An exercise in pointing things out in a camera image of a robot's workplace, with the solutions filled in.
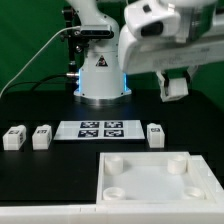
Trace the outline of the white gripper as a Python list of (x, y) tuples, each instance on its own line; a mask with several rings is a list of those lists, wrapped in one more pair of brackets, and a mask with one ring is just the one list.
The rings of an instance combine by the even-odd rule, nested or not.
[(224, 16), (215, 16), (212, 28), (190, 44), (177, 44), (160, 37), (137, 40), (124, 26), (120, 32), (118, 61), (126, 74), (157, 71), (160, 97), (166, 102), (169, 79), (161, 70), (190, 66), (184, 76), (191, 82), (199, 69), (196, 65), (224, 61)]

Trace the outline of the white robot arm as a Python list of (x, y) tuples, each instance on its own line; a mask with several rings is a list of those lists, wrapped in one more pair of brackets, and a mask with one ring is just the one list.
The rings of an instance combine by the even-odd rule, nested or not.
[(81, 21), (74, 36), (85, 40), (84, 64), (74, 96), (111, 104), (131, 95), (128, 75), (154, 72), (164, 102), (188, 95), (203, 64), (224, 61), (224, 7), (218, 0), (136, 0), (120, 27), (98, 0), (66, 0)]

